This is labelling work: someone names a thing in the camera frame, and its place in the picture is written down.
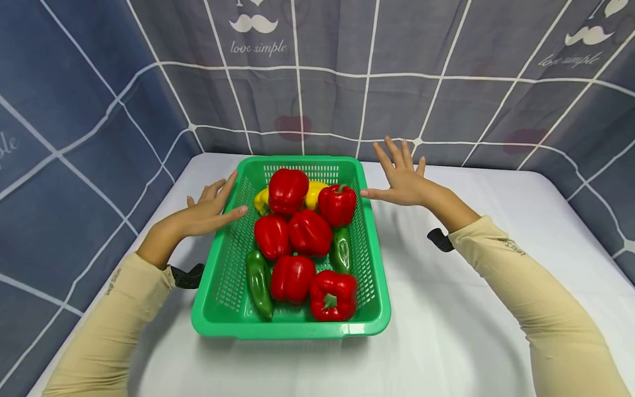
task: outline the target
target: white table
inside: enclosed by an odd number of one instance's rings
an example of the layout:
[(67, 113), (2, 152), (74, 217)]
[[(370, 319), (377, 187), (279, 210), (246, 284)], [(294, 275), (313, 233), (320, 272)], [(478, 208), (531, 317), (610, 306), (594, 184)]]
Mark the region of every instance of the white table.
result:
[[(150, 225), (183, 208), (187, 195), (198, 197), (204, 184), (228, 176), (243, 158), (192, 159), (130, 250)], [(369, 187), (387, 187), (379, 164), (364, 163), (364, 170)], [(635, 288), (556, 188), (530, 172), (429, 166), (426, 174), (491, 215), (574, 294), (635, 394)], [(139, 343), (130, 395), (533, 396), (523, 333), (457, 252), (442, 253), (427, 240), (440, 223), (423, 208), (376, 202), (373, 212), (392, 304), (386, 331), (334, 341), (204, 339), (190, 323), (195, 292), (177, 289)], [(212, 239), (186, 239), (170, 263), (189, 270), (205, 262)], [(30, 395), (41, 393), (67, 343)]]

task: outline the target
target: basket rim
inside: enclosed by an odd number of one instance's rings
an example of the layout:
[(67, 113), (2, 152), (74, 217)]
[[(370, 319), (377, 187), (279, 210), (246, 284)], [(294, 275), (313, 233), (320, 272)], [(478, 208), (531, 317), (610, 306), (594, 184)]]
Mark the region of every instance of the basket rim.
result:
[[(366, 189), (366, 175), (362, 164), (356, 158), (348, 156), (253, 156), (242, 160), (238, 164), (238, 177), (235, 186), (240, 186), (244, 177), (243, 171), (250, 163), (279, 163), (294, 161), (301, 163), (351, 163), (355, 167), (359, 179), (359, 188)], [(234, 189), (227, 199), (225, 212), (235, 207), (236, 190)], [(341, 323), (330, 322), (306, 322), (306, 323), (211, 323), (205, 320), (203, 309), (208, 294), (211, 293), (211, 279), (215, 267), (215, 258), (227, 238), (229, 228), (219, 229), (214, 237), (207, 265), (201, 278), (201, 288), (196, 292), (192, 307), (191, 321), (195, 331), (204, 337), (229, 337), (239, 340), (290, 340), (290, 339), (342, 339), (350, 336), (371, 336), (384, 331), (388, 326), (392, 309), (388, 286), (385, 277), (384, 263), (379, 249), (379, 239), (375, 217), (368, 198), (361, 198), (362, 216), (368, 228), (369, 256), (371, 266), (377, 281), (376, 296), (379, 303), (379, 314), (369, 321), (348, 321)]]

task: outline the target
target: yellow bell pepper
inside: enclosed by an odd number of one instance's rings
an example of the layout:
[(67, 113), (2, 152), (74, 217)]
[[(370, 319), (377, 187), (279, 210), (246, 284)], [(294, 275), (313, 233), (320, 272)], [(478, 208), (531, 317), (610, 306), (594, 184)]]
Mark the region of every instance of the yellow bell pepper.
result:
[(262, 216), (269, 213), (269, 188), (262, 189), (253, 198), (253, 206), (256, 207), (256, 211)]
[(318, 195), (324, 189), (328, 187), (324, 182), (320, 182), (318, 180), (310, 180), (309, 181), (309, 192), (307, 193), (307, 198), (304, 199), (304, 203), (307, 205), (307, 208), (315, 211), (318, 207)]

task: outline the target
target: blue backdrop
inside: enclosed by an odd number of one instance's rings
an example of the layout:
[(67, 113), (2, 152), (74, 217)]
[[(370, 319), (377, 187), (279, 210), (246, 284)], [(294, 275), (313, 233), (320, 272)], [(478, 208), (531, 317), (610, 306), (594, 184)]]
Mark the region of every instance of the blue backdrop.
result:
[(540, 172), (635, 280), (635, 2), (0, 0), (0, 397), (191, 157)]

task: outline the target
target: arm sleeve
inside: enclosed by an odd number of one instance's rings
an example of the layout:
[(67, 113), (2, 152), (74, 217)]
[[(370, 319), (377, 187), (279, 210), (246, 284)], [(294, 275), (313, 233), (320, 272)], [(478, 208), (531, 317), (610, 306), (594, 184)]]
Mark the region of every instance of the arm sleeve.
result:
[(591, 317), (489, 217), (449, 237), (525, 332), (538, 397), (630, 396)]
[(136, 253), (125, 257), (105, 295), (62, 356), (44, 396), (126, 396), (130, 358), (146, 323), (175, 286)]

